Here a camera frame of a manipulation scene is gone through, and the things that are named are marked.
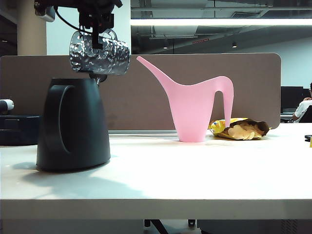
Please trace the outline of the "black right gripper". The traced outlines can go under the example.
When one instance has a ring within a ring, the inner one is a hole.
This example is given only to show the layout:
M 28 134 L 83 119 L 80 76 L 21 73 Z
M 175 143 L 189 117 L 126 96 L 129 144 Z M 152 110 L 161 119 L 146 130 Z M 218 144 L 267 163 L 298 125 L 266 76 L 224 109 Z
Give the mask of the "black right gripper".
M 92 27 L 92 47 L 94 49 L 103 49 L 99 43 L 98 30 L 112 29 L 114 27 L 114 14 L 78 9 L 79 25 L 90 29 Z

